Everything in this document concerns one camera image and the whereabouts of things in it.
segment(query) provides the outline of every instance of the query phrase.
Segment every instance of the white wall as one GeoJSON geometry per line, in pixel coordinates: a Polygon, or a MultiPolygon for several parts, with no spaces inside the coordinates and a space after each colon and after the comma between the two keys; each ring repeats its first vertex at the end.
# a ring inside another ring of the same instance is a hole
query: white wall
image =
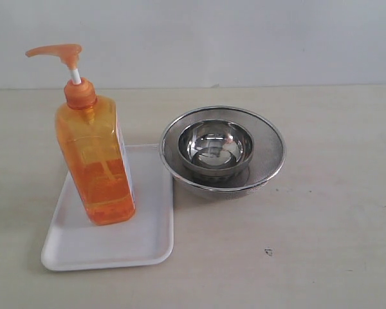
{"type": "Polygon", "coordinates": [[[386,83],[386,0],[0,0],[0,88],[386,83]]]}

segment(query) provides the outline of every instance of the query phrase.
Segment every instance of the orange soap dispenser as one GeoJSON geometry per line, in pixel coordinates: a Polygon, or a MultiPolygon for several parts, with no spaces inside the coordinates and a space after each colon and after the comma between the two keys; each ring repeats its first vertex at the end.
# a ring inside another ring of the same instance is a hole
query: orange soap dispenser
{"type": "Polygon", "coordinates": [[[96,95],[77,69],[77,44],[26,52],[58,56],[70,70],[66,103],[56,112],[57,140],[89,219],[96,225],[127,221],[135,214],[134,191],[114,100],[96,95]]]}

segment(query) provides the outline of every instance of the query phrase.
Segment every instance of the bowl rim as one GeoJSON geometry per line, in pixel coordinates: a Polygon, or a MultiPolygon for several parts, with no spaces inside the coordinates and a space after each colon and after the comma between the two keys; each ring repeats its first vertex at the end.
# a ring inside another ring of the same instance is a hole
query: bowl rim
{"type": "Polygon", "coordinates": [[[216,106],[204,106],[202,108],[192,109],[192,110],[187,111],[187,112],[181,114],[180,116],[176,117],[170,124],[168,124],[166,126],[166,128],[163,130],[163,133],[160,136],[159,154],[160,154],[160,158],[161,158],[164,166],[170,172],[170,174],[173,175],[173,177],[175,177],[175,179],[177,179],[177,180],[179,180],[179,181],[181,181],[183,183],[187,183],[187,184],[189,184],[189,185],[191,185],[193,187],[196,187],[198,189],[203,189],[203,190],[212,191],[212,192],[239,192],[239,191],[244,191],[244,190],[260,187],[261,185],[264,185],[269,180],[271,180],[273,177],[275,177],[279,173],[279,171],[282,169],[282,167],[284,165],[284,162],[286,160],[287,149],[286,149],[285,141],[284,141],[283,136],[280,133],[280,131],[276,128],[275,125],[273,125],[266,118],[260,116],[257,113],[254,113],[252,111],[244,109],[244,108],[237,108],[235,106],[216,105],[216,106]],[[273,131],[277,134],[277,136],[278,136],[278,138],[279,138],[279,140],[280,140],[280,142],[282,144],[282,149],[283,149],[283,151],[282,151],[282,158],[280,159],[280,162],[279,162],[278,166],[276,167],[276,170],[274,170],[273,173],[271,173],[269,176],[263,178],[262,180],[259,180],[258,182],[255,182],[255,183],[253,183],[251,185],[244,185],[244,186],[241,186],[241,187],[234,187],[234,188],[220,188],[220,187],[211,187],[211,186],[208,186],[208,185],[201,185],[199,183],[196,183],[196,182],[193,182],[191,180],[186,179],[182,175],[178,174],[175,170],[173,170],[170,167],[170,165],[167,163],[165,155],[164,155],[164,142],[165,142],[165,137],[166,137],[167,133],[169,132],[169,129],[177,121],[181,120],[182,118],[185,118],[185,117],[187,117],[187,116],[189,116],[191,114],[194,114],[194,113],[198,113],[200,111],[206,111],[206,110],[211,110],[211,109],[227,109],[227,110],[233,110],[233,111],[238,111],[238,112],[246,113],[246,114],[249,114],[249,115],[251,115],[253,117],[258,118],[259,120],[261,120],[261,121],[265,122],[267,125],[269,125],[273,129],[273,131]]]}
{"type": "Polygon", "coordinates": [[[183,132],[181,132],[179,138],[178,138],[178,146],[179,146],[179,142],[180,142],[180,138],[182,136],[182,134],[190,127],[194,126],[195,124],[198,124],[199,122],[204,122],[204,121],[220,121],[220,122],[229,122],[230,124],[233,124],[237,127],[240,127],[240,129],[242,129],[250,138],[250,141],[252,143],[252,148],[251,148],[251,151],[249,153],[249,155],[241,162],[239,162],[239,164],[235,165],[235,166],[232,166],[232,167],[226,167],[224,169],[208,169],[206,167],[201,167],[201,166],[197,166],[197,165],[194,165],[193,163],[191,163],[190,161],[188,161],[185,156],[183,156],[183,154],[181,153],[180,151],[180,147],[178,147],[178,153],[179,153],[179,157],[186,163],[188,164],[189,166],[192,166],[192,167],[195,167],[197,170],[200,170],[200,171],[221,171],[221,172],[227,172],[227,171],[234,171],[235,169],[237,169],[238,167],[242,167],[243,165],[246,165],[250,162],[250,160],[253,158],[253,151],[254,151],[254,148],[255,148],[255,141],[254,141],[254,138],[252,136],[252,134],[249,132],[249,130],[247,130],[245,127],[243,127],[242,125],[238,124],[237,122],[234,122],[234,121],[229,121],[229,120],[223,120],[223,119],[216,119],[216,118],[211,118],[211,119],[204,119],[204,120],[198,120],[196,122],[194,122],[193,124],[187,126],[183,132]]]}

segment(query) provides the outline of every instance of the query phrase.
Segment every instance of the white pump stem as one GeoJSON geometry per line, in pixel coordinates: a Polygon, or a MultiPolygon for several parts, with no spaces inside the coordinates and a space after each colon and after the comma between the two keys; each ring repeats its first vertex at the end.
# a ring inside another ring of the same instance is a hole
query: white pump stem
{"type": "Polygon", "coordinates": [[[78,74],[78,69],[70,70],[70,75],[73,85],[79,85],[82,83],[80,75],[78,74]]]}

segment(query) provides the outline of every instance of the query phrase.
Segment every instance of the dark spot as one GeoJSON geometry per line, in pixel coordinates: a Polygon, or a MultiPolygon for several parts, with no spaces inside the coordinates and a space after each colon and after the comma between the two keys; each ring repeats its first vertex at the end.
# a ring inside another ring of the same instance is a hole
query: dark spot
{"type": "Polygon", "coordinates": [[[264,249],[265,253],[268,255],[268,256],[273,256],[273,249],[271,248],[266,248],[264,249]]]}

